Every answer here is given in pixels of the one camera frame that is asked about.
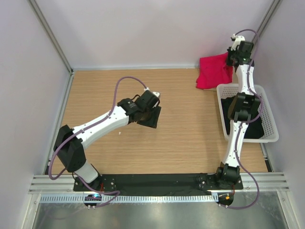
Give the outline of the pink red t shirt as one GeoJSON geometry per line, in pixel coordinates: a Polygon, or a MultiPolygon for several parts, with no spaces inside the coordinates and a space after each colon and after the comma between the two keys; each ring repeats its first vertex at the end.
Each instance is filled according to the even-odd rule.
{"type": "Polygon", "coordinates": [[[233,67],[226,64],[228,53],[199,59],[199,76],[196,88],[207,90],[216,88],[220,84],[233,81],[233,67]]]}

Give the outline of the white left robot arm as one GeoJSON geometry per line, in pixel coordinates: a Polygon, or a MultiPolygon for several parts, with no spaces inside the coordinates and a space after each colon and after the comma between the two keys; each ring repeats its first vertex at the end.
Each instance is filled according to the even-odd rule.
{"type": "Polygon", "coordinates": [[[156,128],[161,112],[160,96],[159,92],[146,89],[142,95],[122,99],[109,112],[90,122],[59,129],[54,152],[65,170],[77,175],[76,188],[101,190],[102,176],[86,159],[85,150],[104,135],[130,123],[156,128]]]}

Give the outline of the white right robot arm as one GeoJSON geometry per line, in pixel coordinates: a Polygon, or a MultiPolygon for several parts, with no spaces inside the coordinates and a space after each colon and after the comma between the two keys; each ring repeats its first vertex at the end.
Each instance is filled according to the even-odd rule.
{"type": "Polygon", "coordinates": [[[243,36],[232,38],[233,44],[228,48],[226,64],[235,69],[238,78],[238,93],[228,109],[230,134],[224,160],[217,168],[215,184],[221,189],[229,189],[240,180],[240,155],[244,135],[251,122],[260,116],[258,111],[262,99],[254,88],[254,62],[251,52],[254,44],[244,40],[243,36]]]}

